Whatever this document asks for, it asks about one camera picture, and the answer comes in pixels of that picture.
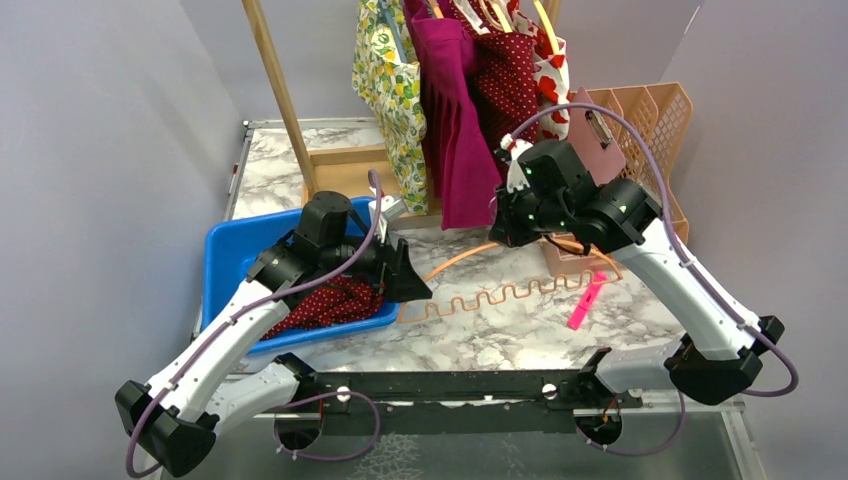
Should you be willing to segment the grey-blue hanger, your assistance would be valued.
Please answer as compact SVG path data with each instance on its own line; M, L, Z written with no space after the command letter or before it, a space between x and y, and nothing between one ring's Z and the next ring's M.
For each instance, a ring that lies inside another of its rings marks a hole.
M405 63L406 62L406 55L405 55L405 51L403 49L402 39L401 39L401 36L400 36L400 32L399 32L398 25L397 25L397 22L395 20L395 17L390 10L389 1L388 0L379 0L378 1L378 7L379 7L379 10L380 10L380 15L383 19L383 22L389 28L392 39L395 43L398 60L401 63Z

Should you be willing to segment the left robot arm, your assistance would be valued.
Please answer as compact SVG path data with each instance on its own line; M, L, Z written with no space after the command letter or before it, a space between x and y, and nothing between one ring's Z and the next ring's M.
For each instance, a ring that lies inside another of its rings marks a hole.
M149 380L116 393L129 451L178 478L251 416L309 406L313 382L278 362L233 384L226 377L249 354L384 327L403 303L430 298L407 243L387 231L405 210L381 192L321 191L299 209L210 230L199 335Z

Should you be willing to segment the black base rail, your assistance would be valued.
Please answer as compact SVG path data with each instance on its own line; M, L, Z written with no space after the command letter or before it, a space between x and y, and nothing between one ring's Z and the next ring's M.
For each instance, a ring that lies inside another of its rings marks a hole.
M299 407L272 404L272 430L286 440L319 436L566 433L574 415L638 408L627 393L613 394L587 369L311 372L300 376L296 399L324 400Z

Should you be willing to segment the orange wavy hanger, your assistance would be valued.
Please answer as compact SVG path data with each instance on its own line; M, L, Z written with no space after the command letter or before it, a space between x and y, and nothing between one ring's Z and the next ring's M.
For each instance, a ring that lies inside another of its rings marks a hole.
M547 242L548 244L554 245L558 250L564 251L565 253L572 254L575 256L578 253L578 247L581 247L581 244L574 240L566 240L564 237L556 237L556 236L548 236L547 239L550 239L551 242ZM441 265L435 267L429 274L425 277L425 282L435 279L439 274L443 273L445 270L453 267L457 263L466 260L472 256L479 255L484 251L494 249L496 247L500 247L501 245L489 242L485 243L478 247L473 247L468 249L449 260L446 260ZM565 274L557 274L551 275L551 281L549 284L544 282L544 279L541 277L534 277L529 279L526 282L526 287L521 287L523 290L520 290L518 286L514 283L507 283L499 287L500 293L493 293L488 289L482 289L475 293L474 300L472 303L468 303L465 298L460 296L452 297L446 306L447 310L442 310L440 305L434 301L428 301L423 306L423 316L419 317L409 317L405 316L407 307L409 303L403 303L400 307L396 323L397 324L411 324L417 323L425 320L429 320L431 316L435 315L438 317L446 317L455 315L458 310L462 312L472 312L479 310L484 302L488 306L497 306L502 303L505 303L509 300L521 300L529 297L534 292L538 292L540 294L548 294L556 292L557 290L565 290L565 291L575 291L580 288L588 288L595 286L602 286L610 283L617 283L624 279L624 275L622 269L618 266L618 264L608 255L601 253L594 246L590 246L588 250L588 255L590 257L594 257L596 259L600 259L603 263L607 265L614 273L614 277L606 277L605 279L601 279L599 277L601 270L589 270L584 269L579 273L579 276L576 277L576 280L572 281Z

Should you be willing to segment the blue plastic bin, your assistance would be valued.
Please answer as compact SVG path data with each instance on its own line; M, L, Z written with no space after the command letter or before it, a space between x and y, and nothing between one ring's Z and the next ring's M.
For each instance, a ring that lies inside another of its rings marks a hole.
M205 239L203 296L198 331L203 332L222 311L245 278L259 253L293 230L299 208L261 216L229 220L213 227ZM386 302L371 318L316 329L288 329L269 340L260 340L251 355L279 351L293 345L327 341L343 335L387 327L396 322L401 305Z

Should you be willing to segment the magenta pleated skirt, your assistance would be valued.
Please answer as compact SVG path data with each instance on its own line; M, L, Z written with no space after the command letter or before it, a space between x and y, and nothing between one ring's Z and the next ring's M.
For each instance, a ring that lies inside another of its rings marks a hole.
M441 200L441 228L488 226L489 202L501 175L468 84L483 68L483 58L458 20L431 16L425 1L405 1L403 11L420 64L420 102L427 121L424 154L434 175L434 194Z

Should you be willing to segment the lemon print skirt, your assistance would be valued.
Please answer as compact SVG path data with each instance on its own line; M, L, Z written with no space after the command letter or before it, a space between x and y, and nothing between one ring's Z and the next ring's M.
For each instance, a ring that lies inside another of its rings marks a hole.
M389 1L406 62L401 63L378 1L358 3L352 88L375 115L399 196L413 215L429 210L427 166L422 141L427 132L421 105L421 67L400 1Z

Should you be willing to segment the red poppy print skirt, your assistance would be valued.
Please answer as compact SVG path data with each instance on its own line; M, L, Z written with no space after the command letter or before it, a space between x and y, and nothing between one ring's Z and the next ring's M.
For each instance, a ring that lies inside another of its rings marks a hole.
M518 33L531 38L532 75L539 110L570 102L570 73L566 41L556 35L541 1L533 6L539 21L535 22L520 9L519 1L509 1L507 10Z

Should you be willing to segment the dark red polka-dot skirt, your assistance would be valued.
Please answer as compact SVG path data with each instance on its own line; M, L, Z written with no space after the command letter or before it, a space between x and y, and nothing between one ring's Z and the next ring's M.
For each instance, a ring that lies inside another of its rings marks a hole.
M261 340L271 340L292 329L314 330L372 317L384 303L385 284L372 283L364 274L339 275L309 293Z

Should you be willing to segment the peach plastic organizer basket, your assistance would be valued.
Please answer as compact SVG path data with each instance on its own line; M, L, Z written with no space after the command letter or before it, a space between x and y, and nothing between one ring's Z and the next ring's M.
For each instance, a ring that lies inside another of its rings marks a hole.
M580 88L569 92L572 101L588 101L621 115L635 127L648 145L659 166L670 200L673 228L686 244L689 222L683 214L671 187L672 169L686 134L692 104L679 83L649 84L612 89ZM636 140L617 122L604 118L604 122L625 158L618 177L628 178L643 186L657 202L661 202L659 186L649 162ZM552 275L576 275L585 270L611 270L610 265L593 255L576 256L560 251L542 240L540 248Z

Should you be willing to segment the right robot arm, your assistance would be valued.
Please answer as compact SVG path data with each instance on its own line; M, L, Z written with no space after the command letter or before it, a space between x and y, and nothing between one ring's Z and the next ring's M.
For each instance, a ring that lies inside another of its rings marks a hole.
M747 309L700 269L638 183L596 185L564 141L517 140L510 156L490 241L517 248L570 233L580 253L595 247L636 275L685 330L655 347L599 350L576 383L585 404L600 407L635 389L676 389L705 405L750 392L761 355L785 330L776 317Z

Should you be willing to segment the wooden clothes rack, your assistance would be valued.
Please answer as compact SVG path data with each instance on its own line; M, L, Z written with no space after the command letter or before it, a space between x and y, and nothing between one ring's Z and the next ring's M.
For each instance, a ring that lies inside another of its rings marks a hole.
M454 3L456 1L425 1L429 14L436 18L450 16L458 20L462 25L463 22L455 12ZM485 18L493 21L499 19L503 30L512 28L511 18L507 10L509 1L488 1L494 6L494 15L486 14ZM335 190L348 195L363 195L368 191L369 184L367 174L370 170L375 170L382 178L384 190L395 197L399 196L399 185L391 171L387 157L387 152L383 143L379 147L350 147L337 148L330 150L312 151L306 147L300 125L296 118L293 100L290 91L285 82L283 71L279 63L273 40L270 35L269 27L262 6L257 1L247 1L243 5L246 17L254 35L260 58L266 68L272 91L278 108L283 117L284 125L288 131L291 146L295 153L295 158L299 164L300 172L304 181L304 193L307 199L312 199L313 196L324 190ZM545 125L535 118L536 114L524 121L513 132L509 133L514 138L521 138L526 141L533 141L537 136L543 134L546 130ZM506 179L506 164L497 157L497 150L494 151L492 157L495 165L501 175L502 184ZM434 175L429 172L428 176L428 194L429 194L429 210L423 215L413 215L409 211L403 215L410 222L419 222L424 218L430 218L441 224L442 221L442 205L441 200L433 191ZM493 221L493 200L489 202L489 213Z

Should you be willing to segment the pink marker pen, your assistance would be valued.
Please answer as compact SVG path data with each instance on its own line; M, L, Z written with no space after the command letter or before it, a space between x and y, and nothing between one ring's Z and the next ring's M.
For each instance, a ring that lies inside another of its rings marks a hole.
M604 272L598 271L593 274L591 281L584 290L578 304L572 311L566 325L571 330L578 330L590 310L600 292L602 285L607 281L608 277Z

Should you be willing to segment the pink clipboard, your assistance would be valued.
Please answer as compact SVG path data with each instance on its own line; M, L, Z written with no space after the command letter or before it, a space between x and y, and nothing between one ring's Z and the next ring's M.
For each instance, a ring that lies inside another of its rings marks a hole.
M605 116L594 110L570 109L567 141L598 186L609 183L626 165Z

